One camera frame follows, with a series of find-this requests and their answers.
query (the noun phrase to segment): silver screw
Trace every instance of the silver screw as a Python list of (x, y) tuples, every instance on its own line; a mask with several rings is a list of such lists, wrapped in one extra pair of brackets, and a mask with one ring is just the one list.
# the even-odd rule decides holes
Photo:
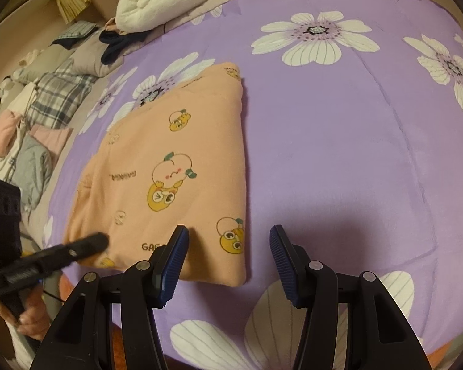
[(313, 260), (312, 262), (309, 263), (309, 267), (312, 269), (312, 270), (322, 270), (322, 263), (320, 261), (317, 261), (317, 260)]
[(97, 275), (96, 273), (87, 273), (85, 276), (84, 276), (84, 281), (86, 282), (92, 282), (96, 279)]
[(363, 278), (369, 282), (373, 282), (376, 280), (376, 275), (370, 271), (366, 271), (363, 273)]
[(149, 263), (148, 261), (145, 261), (145, 260), (140, 261), (139, 263), (136, 264), (136, 268), (139, 271), (147, 270), (150, 267), (151, 267), (151, 263)]

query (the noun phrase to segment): floral bedsheet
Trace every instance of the floral bedsheet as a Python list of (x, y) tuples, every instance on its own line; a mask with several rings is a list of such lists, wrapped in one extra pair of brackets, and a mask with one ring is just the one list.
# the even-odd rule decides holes
[[(47, 244), (106, 130), (223, 61), (244, 86), (248, 282), (180, 282), (156, 311), (165, 353), (202, 369), (292, 366), (304, 312), (278, 281), (275, 224), (337, 272), (377, 273), (427, 353), (460, 334), (463, 32), (428, 0), (231, 0), (127, 56), (62, 168)], [(346, 323), (340, 308), (336, 369)]]

